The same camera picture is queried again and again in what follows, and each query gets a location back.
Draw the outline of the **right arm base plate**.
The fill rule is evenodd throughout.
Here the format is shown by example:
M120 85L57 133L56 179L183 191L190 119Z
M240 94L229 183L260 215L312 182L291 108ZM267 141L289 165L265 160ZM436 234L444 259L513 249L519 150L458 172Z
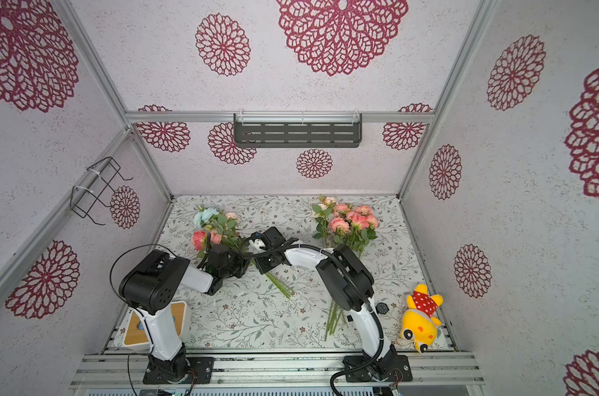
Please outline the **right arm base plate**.
M406 356L379 359L367 368L346 375L349 383L365 382L411 382L412 369Z

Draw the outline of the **pink rose bouquet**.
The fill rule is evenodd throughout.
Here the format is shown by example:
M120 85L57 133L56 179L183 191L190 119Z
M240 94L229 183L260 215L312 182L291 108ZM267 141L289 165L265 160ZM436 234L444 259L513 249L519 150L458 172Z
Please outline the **pink rose bouquet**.
M313 238L326 247L345 244L358 257L377 238L379 221L370 206L352 206L334 197L321 196L312 205L316 222Z

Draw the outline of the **yellow plush bear toy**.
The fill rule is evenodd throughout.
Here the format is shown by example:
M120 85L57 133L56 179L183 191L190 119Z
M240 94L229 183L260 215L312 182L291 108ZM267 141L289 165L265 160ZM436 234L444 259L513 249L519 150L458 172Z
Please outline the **yellow plush bear toy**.
M417 285L407 296L399 336L411 342L417 352L427 352L438 338L442 323L436 311L443 303L444 298L431 294L425 284Z

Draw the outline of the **grey wall shelf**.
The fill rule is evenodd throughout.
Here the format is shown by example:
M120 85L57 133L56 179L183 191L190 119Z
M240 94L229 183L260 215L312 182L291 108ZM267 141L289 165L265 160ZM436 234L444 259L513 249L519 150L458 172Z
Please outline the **grey wall shelf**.
M363 138L363 117L342 119L233 116L233 139L241 149L355 149Z

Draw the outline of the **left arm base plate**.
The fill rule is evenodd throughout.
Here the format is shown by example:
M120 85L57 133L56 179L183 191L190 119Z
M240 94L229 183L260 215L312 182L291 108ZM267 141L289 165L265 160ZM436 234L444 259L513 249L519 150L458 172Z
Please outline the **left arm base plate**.
M208 384L214 370L213 357L181 357L162 361L151 356L142 383L155 384Z

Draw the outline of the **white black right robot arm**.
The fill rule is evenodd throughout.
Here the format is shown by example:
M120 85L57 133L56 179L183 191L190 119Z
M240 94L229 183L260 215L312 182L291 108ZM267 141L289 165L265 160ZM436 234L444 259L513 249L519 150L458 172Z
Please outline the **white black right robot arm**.
M385 336L375 306L374 278L350 248L320 248L301 242L267 247L258 239L249 243L248 252L254 259L272 258L316 271L332 299L352 317L364 353L382 367L394 362L397 353Z

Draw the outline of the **mixed pastel flower bouquet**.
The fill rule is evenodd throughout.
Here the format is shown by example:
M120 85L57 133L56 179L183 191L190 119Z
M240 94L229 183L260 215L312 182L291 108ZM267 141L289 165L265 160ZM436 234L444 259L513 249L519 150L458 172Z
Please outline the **mixed pastel flower bouquet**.
M238 232L238 216L233 212L224 212L213 207L198 206L194 215L195 232L191 243L197 252L200 263L199 270L205 272L206 254L214 245L225 245L241 254L248 252L247 240ZM249 261L248 269L256 267L254 258L245 257Z

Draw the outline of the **wooden lid tissue box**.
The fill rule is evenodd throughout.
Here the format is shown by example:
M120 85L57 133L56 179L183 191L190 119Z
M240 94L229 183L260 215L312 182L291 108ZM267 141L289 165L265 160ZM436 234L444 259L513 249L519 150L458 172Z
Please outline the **wooden lid tissue box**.
M176 301L172 302L171 310L177 334L185 342L189 339L190 333L190 307L185 301ZM150 342L144 331L144 325L133 310L127 310L119 327L114 331L112 346L130 351L150 351Z

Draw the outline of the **black round knob tool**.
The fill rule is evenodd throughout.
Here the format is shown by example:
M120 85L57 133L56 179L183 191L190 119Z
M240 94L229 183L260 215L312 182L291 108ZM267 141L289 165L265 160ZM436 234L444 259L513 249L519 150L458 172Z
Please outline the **black round knob tool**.
M376 308L377 312L382 315L385 315L389 312L388 305L383 302L380 302L377 305L375 305L375 308Z

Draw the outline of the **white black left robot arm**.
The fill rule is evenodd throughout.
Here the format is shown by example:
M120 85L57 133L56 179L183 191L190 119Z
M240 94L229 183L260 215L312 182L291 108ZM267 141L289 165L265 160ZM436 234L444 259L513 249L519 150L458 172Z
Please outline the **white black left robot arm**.
M152 359L171 362L184 346L171 311L177 289L183 286L215 295L228 278L244 276L249 260L218 245L205 252L203 262L196 267L163 245L151 247L153 250L123 278L116 295L139 313Z

